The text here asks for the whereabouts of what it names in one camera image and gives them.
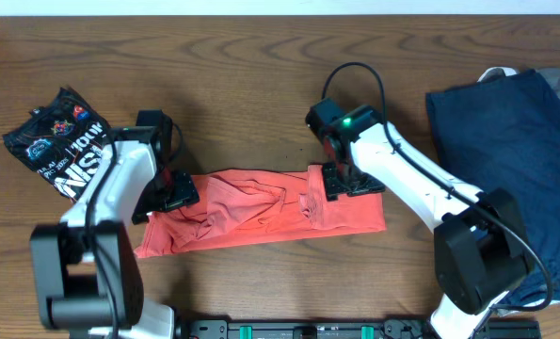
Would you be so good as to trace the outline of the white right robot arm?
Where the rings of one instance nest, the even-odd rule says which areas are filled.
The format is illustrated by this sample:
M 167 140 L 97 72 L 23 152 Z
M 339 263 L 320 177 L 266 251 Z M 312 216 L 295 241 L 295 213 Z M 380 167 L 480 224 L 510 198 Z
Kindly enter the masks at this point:
M 431 231 L 437 282 L 443 292 L 427 336 L 472 338 L 490 312 L 533 270 L 514 197 L 489 193 L 448 173 L 363 105 L 344 112 L 329 98 L 305 122 L 324 146 L 326 198 L 389 189 Z

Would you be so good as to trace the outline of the red orange t-shirt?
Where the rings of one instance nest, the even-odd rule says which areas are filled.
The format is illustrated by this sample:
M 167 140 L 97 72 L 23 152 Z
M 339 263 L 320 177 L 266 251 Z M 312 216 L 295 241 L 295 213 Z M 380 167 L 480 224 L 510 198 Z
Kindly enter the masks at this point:
M 319 165 L 301 172 L 226 169 L 193 178 L 199 202 L 153 212 L 139 258 L 386 230 L 382 196 L 328 201 Z

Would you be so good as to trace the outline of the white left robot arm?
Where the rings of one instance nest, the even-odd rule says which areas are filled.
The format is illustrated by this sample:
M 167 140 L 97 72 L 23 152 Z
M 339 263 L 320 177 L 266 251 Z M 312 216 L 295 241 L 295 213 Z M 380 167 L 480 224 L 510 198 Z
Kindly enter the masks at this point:
M 56 224 L 37 226 L 31 259 L 44 328 L 71 338 L 175 338 L 174 310 L 144 295 L 127 228 L 152 212 L 199 201 L 191 176 L 172 170 L 178 126 L 160 110 L 112 128 L 80 199 Z

